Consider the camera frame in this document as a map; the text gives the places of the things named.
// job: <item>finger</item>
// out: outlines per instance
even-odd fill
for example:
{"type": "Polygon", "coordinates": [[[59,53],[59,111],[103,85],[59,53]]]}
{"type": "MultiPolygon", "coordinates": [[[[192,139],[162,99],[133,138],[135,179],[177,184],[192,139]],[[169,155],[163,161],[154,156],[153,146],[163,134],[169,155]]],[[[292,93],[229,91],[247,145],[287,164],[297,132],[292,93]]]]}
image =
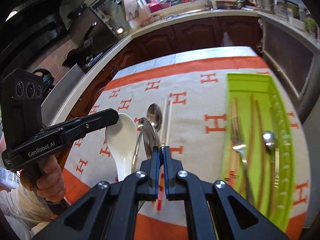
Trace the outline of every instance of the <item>finger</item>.
{"type": "Polygon", "coordinates": [[[62,177],[53,186],[46,189],[38,189],[37,194],[43,198],[49,198],[51,196],[57,195],[60,191],[65,188],[64,180],[62,177]]]}
{"type": "Polygon", "coordinates": [[[47,197],[46,199],[52,202],[58,202],[63,199],[65,193],[66,193],[66,189],[64,188],[63,190],[58,192],[56,195],[47,197]]]}
{"type": "Polygon", "coordinates": [[[46,159],[42,169],[44,170],[45,173],[51,173],[55,171],[55,169],[57,168],[57,165],[58,165],[58,162],[56,157],[54,155],[50,155],[46,159]]]}
{"type": "Polygon", "coordinates": [[[22,170],[20,173],[20,183],[29,191],[32,191],[34,188],[34,185],[30,177],[26,174],[24,170],[22,170]]]}
{"type": "Polygon", "coordinates": [[[39,189],[45,189],[53,186],[61,178],[61,168],[57,166],[54,172],[44,174],[37,180],[37,186],[39,189]]]}

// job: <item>fork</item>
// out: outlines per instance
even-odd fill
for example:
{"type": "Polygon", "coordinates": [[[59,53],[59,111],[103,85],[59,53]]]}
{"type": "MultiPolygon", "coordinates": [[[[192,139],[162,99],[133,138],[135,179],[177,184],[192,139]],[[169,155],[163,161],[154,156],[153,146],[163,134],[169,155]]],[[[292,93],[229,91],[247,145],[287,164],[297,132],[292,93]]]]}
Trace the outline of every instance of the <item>fork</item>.
{"type": "Polygon", "coordinates": [[[240,117],[238,115],[231,117],[231,140],[232,140],[233,150],[239,153],[242,160],[242,164],[244,168],[244,177],[246,180],[246,183],[245,183],[246,199],[253,206],[254,205],[253,195],[252,195],[252,190],[251,190],[249,176],[248,176],[248,163],[244,154],[246,145],[245,145],[244,137],[241,130],[240,117]]]}

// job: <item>camera lens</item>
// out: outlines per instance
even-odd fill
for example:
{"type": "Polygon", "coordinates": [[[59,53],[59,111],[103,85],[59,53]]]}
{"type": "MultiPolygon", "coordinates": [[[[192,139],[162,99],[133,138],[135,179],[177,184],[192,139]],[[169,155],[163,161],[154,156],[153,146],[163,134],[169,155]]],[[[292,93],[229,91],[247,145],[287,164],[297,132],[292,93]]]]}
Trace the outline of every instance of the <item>camera lens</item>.
{"type": "Polygon", "coordinates": [[[33,83],[28,83],[27,85],[27,96],[29,98],[33,98],[33,95],[35,94],[35,86],[33,83]]]}
{"type": "Polygon", "coordinates": [[[41,96],[41,87],[37,86],[37,96],[40,97],[41,96]]]}
{"type": "Polygon", "coordinates": [[[23,94],[23,83],[21,81],[18,82],[16,90],[18,97],[21,97],[23,94]]]}

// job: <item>tablecloth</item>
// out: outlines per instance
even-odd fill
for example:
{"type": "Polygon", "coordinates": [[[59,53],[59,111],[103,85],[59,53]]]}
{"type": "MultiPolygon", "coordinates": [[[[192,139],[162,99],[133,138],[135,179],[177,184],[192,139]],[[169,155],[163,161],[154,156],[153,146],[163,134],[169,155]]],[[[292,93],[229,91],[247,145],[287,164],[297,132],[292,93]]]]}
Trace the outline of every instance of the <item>tablecloth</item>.
{"type": "MultiPolygon", "coordinates": [[[[169,145],[172,157],[200,179],[220,179],[226,123],[226,79],[228,72],[273,73],[264,61],[252,57],[220,57],[157,67],[111,81],[90,114],[107,108],[128,114],[138,124],[148,106],[162,109],[170,95],[173,103],[169,145]]],[[[295,154],[295,194],[286,234],[297,239],[303,226],[310,195],[308,149],[294,107],[273,75],[291,121],[295,154]]],[[[63,176],[66,199],[74,203],[101,180],[117,180],[116,166],[105,141],[104,129],[76,141],[67,159],[63,176]]],[[[146,159],[143,143],[137,167],[146,159]]],[[[135,239],[188,239],[184,203],[162,200],[146,202],[137,216],[135,239]]]]}

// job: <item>stainless steel sink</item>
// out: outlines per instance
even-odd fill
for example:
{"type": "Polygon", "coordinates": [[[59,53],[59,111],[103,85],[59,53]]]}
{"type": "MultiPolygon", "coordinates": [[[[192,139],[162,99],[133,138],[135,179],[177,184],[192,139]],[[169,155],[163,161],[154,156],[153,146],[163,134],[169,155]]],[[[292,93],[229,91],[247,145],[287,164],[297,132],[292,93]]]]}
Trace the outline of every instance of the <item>stainless steel sink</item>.
{"type": "Polygon", "coordinates": [[[178,18],[178,17],[185,16],[185,15],[188,15],[188,14],[193,14],[193,13],[198,13],[198,12],[208,12],[208,11],[211,11],[211,9],[210,8],[197,9],[197,10],[187,11],[187,12],[183,12],[183,13],[172,14],[172,15],[168,16],[166,18],[166,20],[170,20],[170,19],[173,19],[173,18],[178,18]]]}

